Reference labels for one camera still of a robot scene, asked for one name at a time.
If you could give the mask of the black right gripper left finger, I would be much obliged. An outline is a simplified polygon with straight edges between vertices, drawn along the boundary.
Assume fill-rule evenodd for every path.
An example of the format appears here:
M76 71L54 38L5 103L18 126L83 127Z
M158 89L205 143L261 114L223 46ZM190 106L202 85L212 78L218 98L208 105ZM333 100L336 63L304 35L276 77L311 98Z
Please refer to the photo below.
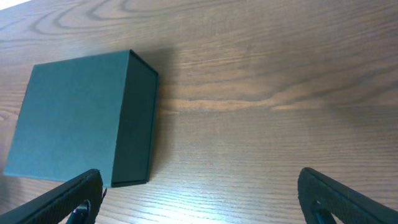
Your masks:
M20 207L1 215L1 223L94 223L103 201L103 181L90 169Z

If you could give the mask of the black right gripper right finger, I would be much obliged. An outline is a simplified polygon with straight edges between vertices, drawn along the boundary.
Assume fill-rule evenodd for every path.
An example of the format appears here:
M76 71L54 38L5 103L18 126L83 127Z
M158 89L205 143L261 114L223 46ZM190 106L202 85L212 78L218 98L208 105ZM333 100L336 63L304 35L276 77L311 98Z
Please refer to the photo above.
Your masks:
M298 177L298 199L305 217L311 224L397 224L397 211L305 167Z

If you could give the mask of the black gift box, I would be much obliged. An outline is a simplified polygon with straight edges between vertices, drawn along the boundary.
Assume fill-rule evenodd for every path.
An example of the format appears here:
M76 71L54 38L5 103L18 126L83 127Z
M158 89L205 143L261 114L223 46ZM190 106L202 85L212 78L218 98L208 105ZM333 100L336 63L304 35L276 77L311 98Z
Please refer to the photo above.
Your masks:
M65 182L98 169L106 187L148 182L158 84L132 50L35 65L4 174Z

